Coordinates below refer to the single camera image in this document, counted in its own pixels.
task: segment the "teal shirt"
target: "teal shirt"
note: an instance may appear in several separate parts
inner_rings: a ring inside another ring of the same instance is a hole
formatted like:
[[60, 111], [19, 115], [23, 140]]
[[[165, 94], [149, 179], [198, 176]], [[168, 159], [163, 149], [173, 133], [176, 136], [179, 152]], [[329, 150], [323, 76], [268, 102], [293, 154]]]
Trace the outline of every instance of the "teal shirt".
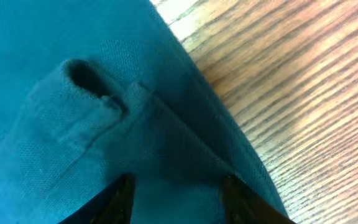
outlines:
[[222, 223], [227, 174], [285, 214], [151, 3], [1, 0], [0, 223], [60, 222], [125, 172], [134, 223]]

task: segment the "wooden table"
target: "wooden table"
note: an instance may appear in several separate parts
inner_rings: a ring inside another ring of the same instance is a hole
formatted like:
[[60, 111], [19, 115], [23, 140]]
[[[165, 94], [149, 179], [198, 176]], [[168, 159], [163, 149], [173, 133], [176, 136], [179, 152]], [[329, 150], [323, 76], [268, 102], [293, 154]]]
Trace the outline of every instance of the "wooden table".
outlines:
[[358, 0], [152, 0], [297, 223], [358, 223]]

